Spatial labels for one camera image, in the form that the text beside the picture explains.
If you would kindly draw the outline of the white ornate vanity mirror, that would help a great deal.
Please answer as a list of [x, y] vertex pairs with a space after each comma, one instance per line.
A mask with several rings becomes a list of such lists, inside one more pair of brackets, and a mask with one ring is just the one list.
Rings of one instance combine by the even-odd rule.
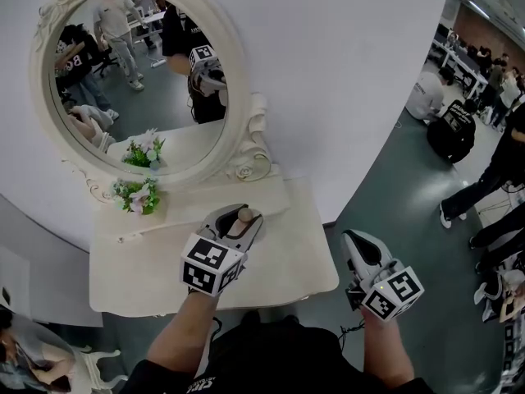
[[[116, 179], [135, 181], [141, 174], [87, 148], [80, 134], [67, 128], [64, 110], [54, 103], [57, 90], [48, 72], [52, 51], [66, 18], [85, 1], [50, 0], [43, 5], [30, 50], [34, 109], [62, 157], [83, 173], [92, 196], [89, 207], [80, 212], [81, 248], [92, 243], [102, 224], [102, 211], [112, 206], [109, 183]], [[236, 202], [245, 202], [264, 216], [285, 212], [290, 197], [263, 139], [267, 101], [249, 90], [244, 51], [235, 27], [213, 0], [168, 1], [199, 23], [217, 50], [226, 69], [228, 109], [226, 124], [209, 154], [185, 170], [160, 176], [160, 186], [168, 193], [167, 217], [162, 225], [198, 222], [205, 213]]]

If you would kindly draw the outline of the white ornate stool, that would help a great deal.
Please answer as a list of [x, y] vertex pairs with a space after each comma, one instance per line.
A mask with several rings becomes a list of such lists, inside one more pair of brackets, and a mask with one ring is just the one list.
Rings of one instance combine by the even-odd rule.
[[113, 394], [112, 390], [120, 382], [127, 382], [129, 377], [118, 374], [109, 381], [102, 379], [98, 362], [101, 359], [116, 358], [121, 355], [119, 349], [111, 352], [95, 351], [90, 346], [73, 346], [75, 353], [75, 375], [71, 380], [71, 394]]

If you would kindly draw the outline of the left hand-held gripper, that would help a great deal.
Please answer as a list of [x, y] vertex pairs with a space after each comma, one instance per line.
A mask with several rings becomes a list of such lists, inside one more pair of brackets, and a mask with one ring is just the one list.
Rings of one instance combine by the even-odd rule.
[[190, 290], [219, 296], [241, 273], [263, 225], [263, 216], [239, 219], [247, 204], [232, 204], [211, 212], [192, 233], [181, 253], [180, 282]]

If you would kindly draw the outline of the white office desks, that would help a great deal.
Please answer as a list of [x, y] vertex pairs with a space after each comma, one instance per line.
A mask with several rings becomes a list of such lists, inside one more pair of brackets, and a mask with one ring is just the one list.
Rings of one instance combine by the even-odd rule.
[[463, 96], [473, 99], [480, 95], [487, 86], [487, 79], [481, 74], [480, 67], [466, 53], [456, 52], [446, 44], [446, 37], [436, 34], [431, 49], [442, 54], [437, 59], [439, 68], [447, 68], [454, 73], [454, 79], [463, 86]]

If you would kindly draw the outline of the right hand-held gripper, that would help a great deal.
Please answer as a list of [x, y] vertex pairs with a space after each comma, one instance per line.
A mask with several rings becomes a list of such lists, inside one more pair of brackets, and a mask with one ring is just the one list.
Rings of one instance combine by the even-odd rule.
[[392, 259], [381, 240], [356, 230], [345, 230], [341, 237], [349, 268], [358, 274], [346, 289], [352, 310], [364, 307], [382, 322], [388, 322], [424, 293], [414, 270]]

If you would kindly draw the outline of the white dressing table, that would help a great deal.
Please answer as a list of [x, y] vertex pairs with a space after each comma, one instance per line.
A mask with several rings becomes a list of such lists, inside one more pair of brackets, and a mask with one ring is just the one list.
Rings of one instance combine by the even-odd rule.
[[[306, 178], [284, 182], [290, 207], [266, 216], [248, 252], [246, 269], [220, 297], [220, 309], [282, 306], [339, 285], [321, 218]], [[89, 304], [127, 318], [172, 314], [187, 296], [180, 256], [198, 223], [145, 233], [114, 233], [131, 214], [100, 210], [89, 253]]]

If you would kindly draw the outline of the artificial flowers in white pot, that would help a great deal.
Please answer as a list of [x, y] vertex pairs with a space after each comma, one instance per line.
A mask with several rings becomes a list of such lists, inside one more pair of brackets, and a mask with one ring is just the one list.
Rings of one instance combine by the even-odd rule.
[[150, 176], [143, 181], [114, 181], [110, 193], [118, 209], [140, 216], [154, 213], [161, 203], [158, 181]]

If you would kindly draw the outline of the small beige round object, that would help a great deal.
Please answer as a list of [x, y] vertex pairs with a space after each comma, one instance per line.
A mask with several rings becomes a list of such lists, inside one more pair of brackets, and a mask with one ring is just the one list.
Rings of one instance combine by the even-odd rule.
[[226, 235], [230, 238], [241, 236], [249, 228], [253, 219], [254, 213], [251, 208], [241, 208]]

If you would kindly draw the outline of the person's black clothing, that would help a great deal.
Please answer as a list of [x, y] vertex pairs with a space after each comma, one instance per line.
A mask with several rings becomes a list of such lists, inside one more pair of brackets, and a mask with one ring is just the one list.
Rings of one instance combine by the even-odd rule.
[[211, 345], [198, 377], [148, 360], [133, 369], [121, 394], [434, 394], [422, 378], [388, 388], [352, 366], [338, 337], [291, 319], [241, 324]]

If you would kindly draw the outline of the person's left forearm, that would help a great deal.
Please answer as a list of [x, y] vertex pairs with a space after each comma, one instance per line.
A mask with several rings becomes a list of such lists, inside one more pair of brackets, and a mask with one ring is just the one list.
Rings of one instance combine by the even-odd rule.
[[155, 338], [147, 360], [173, 372], [194, 376], [203, 357], [219, 298], [187, 295], [179, 311]]

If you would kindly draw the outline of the person's right forearm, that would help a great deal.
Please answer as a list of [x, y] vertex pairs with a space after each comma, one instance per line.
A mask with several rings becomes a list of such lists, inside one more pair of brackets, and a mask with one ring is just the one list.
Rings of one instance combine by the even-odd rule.
[[398, 323], [381, 321], [362, 307], [364, 319], [363, 371], [379, 378], [388, 389], [415, 379], [412, 362], [404, 348]]

